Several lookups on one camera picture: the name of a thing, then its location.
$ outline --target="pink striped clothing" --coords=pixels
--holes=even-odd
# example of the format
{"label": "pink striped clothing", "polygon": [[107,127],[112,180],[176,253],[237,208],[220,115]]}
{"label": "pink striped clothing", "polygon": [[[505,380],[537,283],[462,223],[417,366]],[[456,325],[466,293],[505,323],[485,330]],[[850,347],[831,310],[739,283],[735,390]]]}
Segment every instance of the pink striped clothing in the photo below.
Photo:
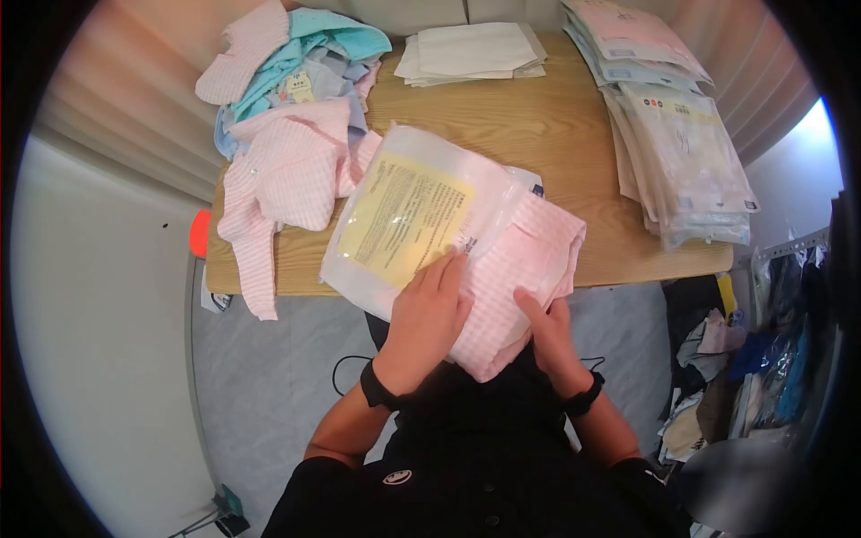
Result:
{"label": "pink striped clothing", "polygon": [[219,54],[195,84],[195,93],[215,105],[239,102],[254,72],[290,41],[290,20],[279,0],[268,0],[224,29],[230,49]]}
{"label": "pink striped clothing", "polygon": [[490,250],[467,265],[461,292],[474,297],[473,309],[450,354],[477,381],[496,377],[532,336],[514,302],[515,287],[528,289],[545,306],[573,292],[585,231],[583,220],[524,193]]}
{"label": "pink striped clothing", "polygon": [[381,138],[369,131],[347,146],[350,99],[271,108],[230,128],[240,146],[224,176],[224,216],[248,309],[278,319],[272,236],[283,225],[324,230],[335,198],[355,190]]}

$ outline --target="wooden table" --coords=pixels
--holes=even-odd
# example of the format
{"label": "wooden table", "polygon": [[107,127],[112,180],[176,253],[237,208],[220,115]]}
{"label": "wooden table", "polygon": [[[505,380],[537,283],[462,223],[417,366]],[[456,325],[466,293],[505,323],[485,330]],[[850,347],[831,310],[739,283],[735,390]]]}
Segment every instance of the wooden table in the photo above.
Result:
{"label": "wooden table", "polygon": [[[564,34],[539,36],[546,77],[481,80],[412,88],[394,75],[403,46],[383,58],[368,99],[368,126],[385,134],[390,121],[438,134],[501,164],[539,174],[549,201],[587,223],[574,285],[580,288],[660,281],[729,270],[732,245],[690,241],[664,252],[642,224],[640,205],[619,195],[616,155],[604,99],[583,58]],[[215,188],[207,252],[207,286],[239,294],[229,243],[215,227],[224,213],[221,171]],[[275,235],[278,295],[338,295],[317,283],[320,260],[344,206],[329,227],[286,227]]]}

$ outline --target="curtain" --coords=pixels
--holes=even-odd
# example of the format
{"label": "curtain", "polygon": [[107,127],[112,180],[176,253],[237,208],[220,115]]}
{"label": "curtain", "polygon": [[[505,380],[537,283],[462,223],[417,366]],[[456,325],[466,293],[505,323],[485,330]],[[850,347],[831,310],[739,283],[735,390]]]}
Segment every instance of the curtain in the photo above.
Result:
{"label": "curtain", "polygon": [[[715,82],[715,99],[741,163],[775,145],[819,99],[796,49],[761,0],[614,0],[654,13]],[[469,21],[527,21],[556,30],[558,0],[467,0]]]}
{"label": "curtain", "polygon": [[[42,100],[34,132],[101,154],[212,202],[223,157],[217,107],[195,81],[226,48],[224,27],[263,0],[102,0],[70,44]],[[296,4],[282,0],[287,7]],[[662,17],[715,80],[710,92],[742,163],[780,140],[817,98],[794,47],[759,0],[621,0]],[[559,31],[557,0],[312,0],[392,36],[423,28],[526,20]]]}

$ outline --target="hand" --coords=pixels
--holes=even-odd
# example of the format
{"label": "hand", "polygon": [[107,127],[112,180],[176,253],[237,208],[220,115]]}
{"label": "hand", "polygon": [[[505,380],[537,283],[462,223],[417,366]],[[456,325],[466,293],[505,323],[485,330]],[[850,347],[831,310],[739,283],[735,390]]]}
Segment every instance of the hand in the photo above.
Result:
{"label": "hand", "polygon": [[524,288],[514,290],[514,302],[532,324],[536,365],[548,375],[562,398],[584,393],[592,386],[592,375],[580,361],[571,339],[571,313],[564,298],[544,308]]}
{"label": "hand", "polygon": [[395,396],[415,391],[451,351],[473,307],[460,296],[466,254],[448,254],[424,267],[394,300],[392,323],[374,373]]}

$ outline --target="metal rack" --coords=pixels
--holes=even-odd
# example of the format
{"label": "metal rack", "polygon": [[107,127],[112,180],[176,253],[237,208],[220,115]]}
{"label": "metal rack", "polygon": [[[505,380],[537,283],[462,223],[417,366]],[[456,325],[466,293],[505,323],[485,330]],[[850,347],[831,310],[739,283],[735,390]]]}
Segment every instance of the metal rack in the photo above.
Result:
{"label": "metal rack", "polygon": [[769,249],[760,250],[755,253],[745,254],[738,259],[733,265],[731,270],[737,269],[746,269],[747,270],[747,290],[750,297],[750,312],[745,312],[746,316],[749,319],[756,319],[756,294],[754,293],[754,285],[753,285],[753,262],[763,263],[768,260],[773,260],[774,258],[781,256],[788,256],[789,254],[793,254],[798,252],[799,250],[806,250],[810,247],[816,246],[818,244],[823,244],[828,242],[828,230],[829,228],[822,228],[818,232],[809,233],[808,235],[791,239],[786,243],[781,243],[777,246],[773,246]]}

